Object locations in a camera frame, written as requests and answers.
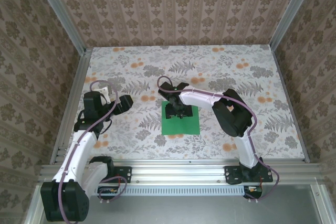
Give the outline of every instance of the aluminum frame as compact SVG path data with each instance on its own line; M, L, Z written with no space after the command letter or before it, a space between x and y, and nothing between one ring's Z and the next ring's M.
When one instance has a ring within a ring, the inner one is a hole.
M276 50L278 45L280 44L283 36L285 35L290 23L293 21L295 15L297 14L300 6L302 5L304 0L290 0L287 9L283 16L281 17L281 21L279 22L272 39L270 41L270 46L272 50Z
M307 164L302 160L266 159L266 164L272 166L280 174L280 185L311 185L313 193L316 195L315 201L318 206L321 220L324 224L334 223L335 213L331 207L328 193L323 183L318 164ZM218 186L228 186L225 182L225 165L237 165L238 160L115 160L115 166L132 166L132 188L147 186L153 189L164 186L203 186L203 188ZM56 171L60 168L60 163L42 166L38 185L28 211L26 224L40 223L43 217L43 205L39 190L41 183L50 181Z
M84 85L86 77L86 72L88 71L90 65L92 51L93 51L92 48L87 49L84 56L80 57L79 59L74 82L72 83L68 102L65 107L62 122L59 127L59 131L55 141L54 150L50 158L50 164L53 164L55 162L59 147L63 146L65 144L65 141L69 142L70 135L72 133L72 128L74 126L73 124L76 117L82 87Z
M69 38L77 49L79 55L83 56L85 53L85 42L78 33L76 26L72 22L72 19L68 15L64 3L61 0L48 0L48 2L53 8L65 31L69 35Z

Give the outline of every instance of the metal corner post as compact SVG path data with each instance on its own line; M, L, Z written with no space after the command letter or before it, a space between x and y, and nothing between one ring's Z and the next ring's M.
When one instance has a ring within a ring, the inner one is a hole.
M326 185L313 184L311 185L311 190L322 223L336 223L336 214L332 207Z
M24 224L39 224L44 215L43 203L40 196L41 185L37 185L31 198Z
M75 25L71 21L71 18L69 17L64 4L61 0L48 0L48 2L53 8L58 19L62 23L65 31L69 35L69 38L77 49L79 55L83 56L85 53L85 42L80 37Z
M72 83L70 95L68 98L67 106L65 108L61 125L59 127L58 135L56 138L54 150L50 159L50 163L54 163L57 157L59 147L64 144L64 141L69 141L73 122L75 120L81 91L86 77L86 72L89 68L90 58L92 54L92 48L87 49L84 56L80 57L77 72Z
M272 39L269 43L273 51L277 49L278 45L280 44L283 36L285 35L290 23L293 21L303 1L304 0L291 0L289 2L289 5L287 6L287 9L284 15L282 16L281 21L279 22L279 25L276 28L272 36Z

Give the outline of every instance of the cable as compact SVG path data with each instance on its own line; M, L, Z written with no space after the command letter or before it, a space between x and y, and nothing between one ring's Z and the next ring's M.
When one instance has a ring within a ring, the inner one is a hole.
M121 190L121 192L118 195L115 195L111 200L109 200L109 202L118 199L125 192L126 187L127 187L127 179L125 179L124 177L121 177L121 176L115 176L115 177L112 177L112 178L107 178L105 180L102 180L101 183L106 183L106 182L114 180L114 179L118 179L118 181L119 181L119 187L120 187L120 179L122 179L125 182L125 187ZM103 191L105 191L105 189L99 191L98 198L101 200L100 202L102 202L102 200L103 200L101 198L101 193Z
M261 163L262 166L266 167L267 169L270 169L272 172L274 172L276 175L277 175L277 180L274 184L274 186L272 187L272 189L264 196L260 197L259 199L256 199L255 197L253 197L252 195L250 194L247 194L245 193L245 195L247 195L248 197L250 197L251 199L254 199L255 201L258 201L258 200L262 200L264 198L266 198L267 196L269 196L273 190L277 187L277 185L279 184L279 181L280 181L280 175L279 173L274 170L273 168L271 168L270 166L266 165L263 161L260 160L260 158L257 156L256 154L256 149L254 147L254 144L253 144L253 141L252 141L252 138L251 138L251 132L255 129L255 127L257 126L257 122L258 122L258 119L257 119L257 116L255 115L255 113L253 112L253 110L247 106L245 103L243 102L240 102L234 98L231 98L231 97L227 97L225 95L222 95L222 94L215 94L215 93L211 93L211 92L207 92L207 91L203 91L203 90L196 90L196 89L183 89L183 90L164 90L163 88L160 87L159 85L159 82L162 78L166 78L169 80L170 84L173 86L172 84L172 80L168 77L168 76L160 76L156 82L157 84L157 87L165 92L165 93L180 93L180 92L196 92L196 93L200 93L200 94L206 94L206 95L210 95L210 96L214 96L214 97L220 97L220 98L224 98L224 99L227 99L227 100L230 100L230 101L233 101L235 103L238 103L239 105L243 106L244 108L246 108L252 115L253 119L254 119L254 124L252 125L252 127L249 129L249 131L247 132L247 136L248 136L248 139L249 139L249 142L250 142L250 145L251 145L251 148L252 148L252 151L253 151L253 155L254 157L257 159L257 161L259 163Z
M116 88L114 87L114 85L109 82L109 81L105 81L105 80L97 80L97 81L94 81L90 84L90 91L92 91L92 85L97 83L97 82L102 82L102 83L107 83L108 85L111 86L112 90L114 91L114 93L116 94L115 95L115 103L114 105L112 106L112 108L109 110L109 112L107 112L101 119L97 120L93 125L91 125L90 127L88 127L84 132L83 134L81 134L81 136L78 138L78 141L77 143L75 144L74 148L72 149L71 153L70 153L70 156L69 156L69 159L68 159L68 162L65 164L65 168L64 168L64 171L62 173L62 177L61 177L61 180L59 182L59 185L58 185L58 191L57 191L57 196L58 196L58 206L59 206L59 210L61 212L61 215L62 215L62 218L64 220L64 222L66 224L77 224L78 222L75 222L75 223L71 223L66 214L65 214L65 211L64 211L64 208L63 208L63 203L62 203L62 186L63 186L63 182L64 182L64 179L65 179L65 176L67 175L68 171L69 171L69 165L70 165L70 162L72 160L72 157L74 156L75 154L75 151L80 143L80 141L83 139L83 137L85 136L86 133L88 133L93 127L95 127L97 124L103 122L105 120L105 118L107 118L111 113L112 111L114 110L114 108L117 106L117 103L118 103L118 92L116 90Z
M104 134L104 133L111 127L111 125L112 125L112 120L110 119L109 121L110 121L109 126L107 126L107 128L106 128L102 133L99 133L99 135Z

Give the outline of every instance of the small black object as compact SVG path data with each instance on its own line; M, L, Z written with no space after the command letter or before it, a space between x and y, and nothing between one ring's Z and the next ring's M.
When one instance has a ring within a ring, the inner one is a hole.
M106 129L103 132L99 133L99 135L104 134L111 127L111 125L112 125L112 120L110 119L109 126L107 126Z
M59 183L44 182L41 186L41 198L48 221L63 221L58 206ZM63 183L62 203L69 221L84 221L89 212L89 198L77 182L72 179Z
M182 90L187 86L189 86L189 84L185 82L181 82L177 87L170 85L168 82L164 82L160 87L164 90L173 91ZM181 92L168 93L159 89L159 94L162 95L167 101L169 101L169 104L167 104L165 108L166 119L170 119L172 116L177 116L181 119L185 116L193 116L193 110L191 105L185 105L181 101L179 97Z
M106 178L104 178L104 180L108 178L112 178L114 176L124 177L127 180L127 183L130 183L132 179L132 167L131 166L116 166L113 169L113 174L112 175L108 174ZM117 179L114 179L106 183L116 183L116 180ZM124 184L125 182L123 179L121 179L120 183ZM105 194L106 193L113 194L113 196L101 196L102 199L108 200L108 199L112 199L115 195L115 193L111 192L111 190L118 191L118 189L119 189L119 186L99 186L97 189L97 192L99 193L101 191L102 193L105 193Z
M251 191L250 190L250 188L251 188L250 186L244 186L244 192L246 194L251 195L255 199L259 199L261 197L261 195L263 194L263 191L262 191L263 189L262 189L261 186L253 186L253 187L255 187L255 188L253 188L253 191ZM253 199L253 198L251 198L250 196L248 196L246 194L243 195L243 197L245 199Z
M239 163L239 165L225 166L224 174L226 182L230 185L237 185L244 182L259 183L273 182L273 176L270 169L264 167L258 162L251 169Z
M110 121L112 115L119 115L123 112L128 111L133 105L133 100L128 94L119 97L119 100L120 102L116 105L112 113L108 117L106 117L105 122ZM98 91L90 91L85 93L83 101L84 110L79 113L77 122L73 127L73 130L75 132L79 130L86 130L88 127L93 125L96 121L106 115L115 103L115 101L113 101L110 104L102 105L101 94ZM91 130L95 133L97 138L104 127L103 123L104 122L97 124Z
M223 95L244 103L239 94L232 89L228 89ZM230 106L233 106L232 111L227 108ZM212 109L222 130L230 136L243 137L246 129L252 125L252 114L236 102L221 98L214 103Z

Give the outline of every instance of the gray fern pattern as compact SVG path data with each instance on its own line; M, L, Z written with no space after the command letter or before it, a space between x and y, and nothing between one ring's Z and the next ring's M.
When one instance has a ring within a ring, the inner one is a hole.
M161 115L159 113L147 115L139 124L139 127L145 129L160 129L161 128Z
M253 82L248 82L245 83L243 82L242 84L239 85L239 87L237 88L236 92L238 94L243 94L243 95L248 95L248 96L256 96L256 94L258 92L261 92L262 90L264 90L261 87L261 84L258 84L257 82L253 83Z
M194 64L190 61L178 61L174 63L169 69L169 72L174 73L187 73L189 70L193 70L195 68Z
M122 90L122 92L126 94L141 94L143 91L147 91L149 89L149 84L146 81L131 81L129 84L126 85L126 87Z
M287 131L289 127L294 124L292 117L282 116L282 115L271 115L267 119L267 123L265 124L265 129L274 130L274 131Z
M129 94L132 108L112 117L111 127L100 135L91 156L115 159L225 159L237 158L234 138L221 129L213 111L199 109L200 135L161 134L161 104L157 78L169 76L174 85L186 82L211 92L235 90L256 113L252 132L258 155L271 158L303 158L290 109L269 46L158 46L95 48L87 79L113 83L118 94ZM90 82L83 86L82 97ZM82 97L78 112L83 109ZM334 106L334 98L328 100ZM2 116L16 120L12 111ZM0 162L11 162L15 153L0 150ZM33 169L37 160L17 155L17 169Z

